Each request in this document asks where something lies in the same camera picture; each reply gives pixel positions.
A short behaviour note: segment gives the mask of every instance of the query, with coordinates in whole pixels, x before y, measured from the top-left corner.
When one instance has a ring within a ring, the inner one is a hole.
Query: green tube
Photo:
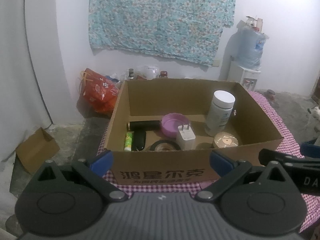
[[[133,137],[133,133],[132,132],[128,132],[125,135],[125,141],[124,141],[124,150],[125,151],[128,151],[128,152],[131,151],[132,137]]]

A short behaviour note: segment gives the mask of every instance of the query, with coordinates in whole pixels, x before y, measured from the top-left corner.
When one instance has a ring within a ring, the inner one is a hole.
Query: orange bag
[[[106,77],[87,68],[81,72],[84,82],[83,97],[101,114],[111,115],[116,104],[119,89]]]

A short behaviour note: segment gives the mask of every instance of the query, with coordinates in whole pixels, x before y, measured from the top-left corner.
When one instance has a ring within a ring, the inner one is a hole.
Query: light switch
[[[219,67],[219,66],[220,66],[220,60],[217,59],[217,58],[215,58],[215,59],[213,60],[212,66],[213,66],[213,67]]]

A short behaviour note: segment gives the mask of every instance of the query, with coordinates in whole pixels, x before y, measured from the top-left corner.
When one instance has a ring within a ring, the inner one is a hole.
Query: flower pattern
[[[212,66],[235,1],[90,0],[90,45]]]

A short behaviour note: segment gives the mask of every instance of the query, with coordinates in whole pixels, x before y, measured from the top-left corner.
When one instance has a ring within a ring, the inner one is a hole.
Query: pink plastic bowl
[[[161,131],[167,137],[176,138],[178,126],[185,124],[189,124],[189,119],[183,114],[167,114],[161,120]]]

